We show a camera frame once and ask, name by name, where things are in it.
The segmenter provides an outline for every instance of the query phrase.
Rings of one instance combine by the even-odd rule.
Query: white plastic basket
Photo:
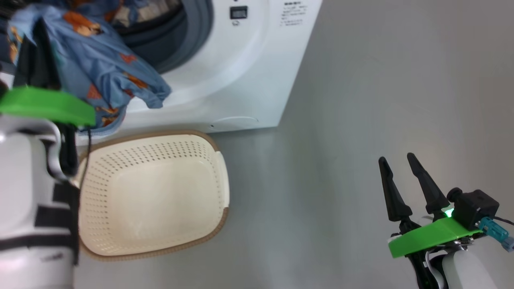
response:
[[[85,160],[81,162],[82,175]],[[209,136],[174,132],[93,146],[79,233],[103,261],[166,254],[212,238],[228,213],[223,156]]]

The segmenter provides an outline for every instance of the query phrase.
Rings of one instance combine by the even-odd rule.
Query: washing machine door opening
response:
[[[179,9],[138,27],[119,31],[125,44],[159,73],[190,60],[203,46],[212,28],[212,0],[181,2]]]

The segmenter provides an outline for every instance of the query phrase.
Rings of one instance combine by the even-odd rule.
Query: cable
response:
[[[506,219],[503,219],[503,218],[500,218],[500,217],[497,217],[497,216],[495,216],[494,219],[498,220],[498,221],[501,221],[501,222],[505,222],[505,223],[507,223],[509,225],[514,226],[514,222],[512,222],[512,221],[509,221],[509,220],[506,220]]]
[[[84,178],[86,177],[87,167],[89,166],[89,155],[91,153],[91,127],[87,127],[87,156],[86,156],[86,165],[84,166],[84,171],[82,172],[82,177],[80,178],[80,186],[79,190],[82,193],[82,186],[84,185]]]

